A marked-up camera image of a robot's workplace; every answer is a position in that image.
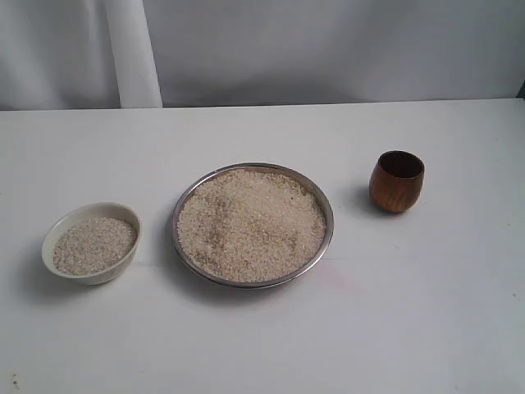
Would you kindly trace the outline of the rice in steel tray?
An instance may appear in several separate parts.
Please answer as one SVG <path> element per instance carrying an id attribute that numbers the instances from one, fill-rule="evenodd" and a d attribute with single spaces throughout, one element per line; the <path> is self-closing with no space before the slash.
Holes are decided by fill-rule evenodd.
<path id="1" fill-rule="evenodd" d="M 236 168 L 197 186 L 175 221 L 182 250 L 231 282 L 280 279 L 314 257 L 326 217 L 312 192 L 276 171 Z"/>

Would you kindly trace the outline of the round steel tray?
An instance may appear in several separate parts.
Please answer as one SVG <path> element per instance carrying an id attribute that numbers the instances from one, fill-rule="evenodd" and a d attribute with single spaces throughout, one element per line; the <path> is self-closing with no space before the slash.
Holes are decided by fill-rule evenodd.
<path id="1" fill-rule="evenodd" d="M 220 176 L 223 176 L 227 172 L 231 172 L 236 169 L 244 169 L 244 170 L 253 171 L 253 172 L 278 173 L 281 175 L 288 176 L 290 178 L 295 179 L 302 187 L 306 189 L 306 191 L 308 191 L 315 197 L 317 201 L 317 205 L 319 206 L 325 218 L 326 230 L 325 230 L 325 233 L 322 239 L 322 243 L 320 244 L 316 254 L 310 260 L 304 263 L 301 268 L 298 268 L 297 270 L 285 276 L 278 277 L 276 279 L 272 279 L 271 281 L 235 282 L 235 281 L 222 279 L 216 275 L 205 272 L 203 269 L 201 269 L 195 263 L 193 263 L 190 257 L 184 252 L 183 247 L 180 243 L 180 237 L 178 235 L 178 231 L 176 228 L 177 228 L 178 220 L 180 218 L 180 214 L 186 202 L 194 194 L 196 189 L 202 184 L 204 184 L 205 182 L 218 178 Z M 306 273 L 309 269 L 311 269 L 316 263 L 318 263 L 322 259 L 323 255 L 326 253 L 326 251 L 329 248 L 331 239 L 333 237 L 333 233 L 334 233 L 334 214 L 331 208 L 331 204 L 328 198 L 325 196 L 324 192 L 313 181 L 311 181 L 309 178 L 307 178 L 305 175 L 301 174 L 300 172 L 297 172 L 288 167 L 283 167 L 281 165 L 274 164 L 274 163 L 236 163 L 236 164 L 231 164 L 229 166 L 218 168 L 217 170 L 214 170 L 212 172 L 209 172 L 205 176 L 202 176 L 200 179 L 194 182 L 188 189 L 186 189 L 184 193 L 180 196 L 180 198 L 177 200 L 176 205 L 171 215 L 171 230 L 170 230 L 171 243 L 173 245 L 173 249 L 176 252 L 178 259 L 190 271 L 200 276 L 201 278 L 206 279 L 219 286 L 224 286 L 224 287 L 229 287 L 229 288 L 238 288 L 238 289 L 243 289 L 243 290 L 258 290 L 258 289 L 271 288 L 274 286 L 280 286 L 287 282 L 293 281 L 297 277 L 300 277 L 301 275 Z"/>

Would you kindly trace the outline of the white ceramic bowl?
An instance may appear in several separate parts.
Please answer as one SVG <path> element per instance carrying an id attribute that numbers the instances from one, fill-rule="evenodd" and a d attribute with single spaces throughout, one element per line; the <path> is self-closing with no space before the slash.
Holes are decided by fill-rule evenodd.
<path id="1" fill-rule="evenodd" d="M 87 218 L 95 217 L 116 218 L 130 223 L 138 233 L 134 246 L 122 260 L 104 271 L 84 276 L 69 275 L 59 271 L 53 263 L 53 249 L 58 239 L 74 225 L 83 222 Z M 44 237 L 41 247 L 41 257 L 43 264 L 48 271 L 59 277 L 65 278 L 70 282 L 87 286 L 100 285 L 116 279 L 128 268 L 135 257 L 140 237 L 141 223 L 138 215 L 131 208 L 114 202 L 89 204 L 69 212 L 51 227 Z"/>

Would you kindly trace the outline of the white backdrop curtain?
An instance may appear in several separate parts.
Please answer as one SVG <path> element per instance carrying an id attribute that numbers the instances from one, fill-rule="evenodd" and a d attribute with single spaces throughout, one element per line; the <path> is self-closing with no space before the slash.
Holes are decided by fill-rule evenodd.
<path id="1" fill-rule="evenodd" d="M 521 1 L 4 1 L 4 110 L 512 98 Z"/>

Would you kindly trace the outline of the brown wooden cup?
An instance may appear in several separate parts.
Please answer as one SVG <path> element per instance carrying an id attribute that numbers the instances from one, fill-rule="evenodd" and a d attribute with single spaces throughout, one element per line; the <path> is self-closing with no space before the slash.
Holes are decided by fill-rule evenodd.
<path id="1" fill-rule="evenodd" d="M 416 155 L 391 150 L 377 160 L 368 183 L 371 201 L 388 213 L 404 213 L 418 201 L 425 165 Z"/>

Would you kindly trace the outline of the uncooked white rice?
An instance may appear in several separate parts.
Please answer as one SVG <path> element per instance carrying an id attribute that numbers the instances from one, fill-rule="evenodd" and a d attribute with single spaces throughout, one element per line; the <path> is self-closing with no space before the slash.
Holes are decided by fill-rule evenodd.
<path id="1" fill-rule="evenodd" d="M 135 228 L 124 220 L 87 218 L 60 236 L 53 249 L 53 263 L 69 275 L 98 273 L 122 260 L 137 237 Z"/>

